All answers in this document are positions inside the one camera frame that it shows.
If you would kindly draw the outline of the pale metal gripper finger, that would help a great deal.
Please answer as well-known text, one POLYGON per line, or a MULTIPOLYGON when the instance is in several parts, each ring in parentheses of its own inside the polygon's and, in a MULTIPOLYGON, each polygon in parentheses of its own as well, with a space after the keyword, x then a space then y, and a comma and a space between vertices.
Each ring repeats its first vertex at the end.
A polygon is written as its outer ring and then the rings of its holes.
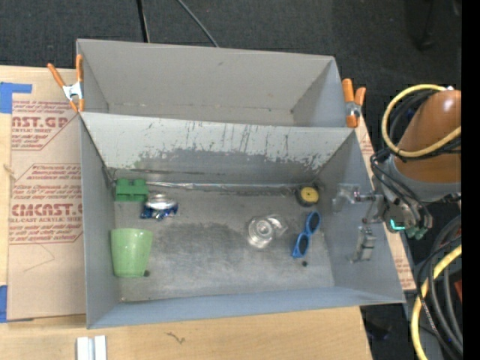
POLYGON ((377 237, 373 234, 369 226, 360 226, 358 228, 357 242, 355 250, 350 257, 351 263, 370 261, 374 252, 377 237))
POLYGON ((337 184, 337 190, 331 201, 332 211, 340 212, 344 205, 356 204, 359 202, 361 187, 359 184, 340 183, 337 184))

